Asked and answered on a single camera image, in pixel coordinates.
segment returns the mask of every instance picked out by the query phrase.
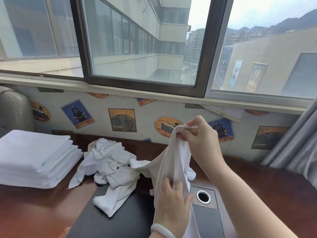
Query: wooden desk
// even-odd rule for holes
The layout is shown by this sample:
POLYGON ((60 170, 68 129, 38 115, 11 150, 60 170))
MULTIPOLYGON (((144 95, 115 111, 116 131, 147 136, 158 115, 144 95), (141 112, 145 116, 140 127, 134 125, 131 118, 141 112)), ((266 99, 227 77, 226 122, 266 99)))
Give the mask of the wooden desk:
MULTIPOLYGON (((83 151, 99 136, 73 134, 74 144, 83 151)), ((118 142, 139 160, 153 160, 166 147, 137 140, 109 138, 118 142)), ((257 193, 269 208, 299 238, 317 234, 317 190, 302 176, 225 157, 227 164, 257 193)), ((212 184, 194 160, 195 185, 210 188, 212 184)), ((54 189, 41 190, 0 185, 0 237, 59 238, 64 237, 87 201, 96 190, 93 177, 86 177, 81 186, 68 190, 68 182, 76 167, 54 189)), ((137 189, 148 192, 151 182, 140 179, 137 189)))

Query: mountain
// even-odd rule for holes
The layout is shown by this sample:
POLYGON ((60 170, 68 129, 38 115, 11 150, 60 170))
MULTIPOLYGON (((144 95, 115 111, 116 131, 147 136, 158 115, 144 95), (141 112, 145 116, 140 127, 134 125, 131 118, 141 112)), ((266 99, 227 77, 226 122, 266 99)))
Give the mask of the mountain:
POLYGON ((317 9, 306 13, 300 18, 287 18, 284 21, 270 27, 254 26, 251 29, 248 27, 242 27, 239 30, 227 28, 226 36, 229 36, 235 32, 257 31, 263 28, 270 28, 273 31, 273 34, 277 35, 290 30, 303 30, 312 27, 317 27, 317 9))

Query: hand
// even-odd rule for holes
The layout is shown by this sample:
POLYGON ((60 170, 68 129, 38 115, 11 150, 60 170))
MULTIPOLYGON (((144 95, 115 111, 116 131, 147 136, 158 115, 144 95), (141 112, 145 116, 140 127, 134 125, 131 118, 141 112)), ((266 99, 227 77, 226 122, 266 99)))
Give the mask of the hand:
POLYGON ((194 195, 183 197, 183 183, 177 182, 174 190, 170 180, 164 178, 158 193, 154 223, 167 228, 176 238, 182 238, 188 225, 189 210, 194 195))
POLYGON ((198 128, 183 129, 176 136, 187 140, 192 156, 205 173, 210 169, 213 172, 227 166, 221 154, 218 133, 202 116, 197 116, 185 125, 197 125, 198 128))

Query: blue bicycle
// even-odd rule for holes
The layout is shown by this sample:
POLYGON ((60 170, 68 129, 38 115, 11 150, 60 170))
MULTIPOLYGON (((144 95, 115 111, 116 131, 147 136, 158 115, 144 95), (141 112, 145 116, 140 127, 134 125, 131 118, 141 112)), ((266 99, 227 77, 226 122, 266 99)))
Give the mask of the blue bicycle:
POLYGON ((128 119, 128 115, 125 115, 124 121, 121 121, 120 115, 117 115, 117 117, 115 117, 115 118, 113 119, 113 123, 114 123, 116 126, 120 126, 120 125, 122 125, 122 124, 125 124, 128 128, 133 128, 133 122, 128 119))

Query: round hole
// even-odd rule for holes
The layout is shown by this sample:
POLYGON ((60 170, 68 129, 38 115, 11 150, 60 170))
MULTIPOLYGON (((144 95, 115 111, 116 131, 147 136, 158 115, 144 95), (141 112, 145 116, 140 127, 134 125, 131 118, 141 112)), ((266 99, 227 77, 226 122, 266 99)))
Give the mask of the round hole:
POLYGON ((203 204, 209 204, 211 200, 210 195, 204 190, 197 192, 197 199, 203 204))

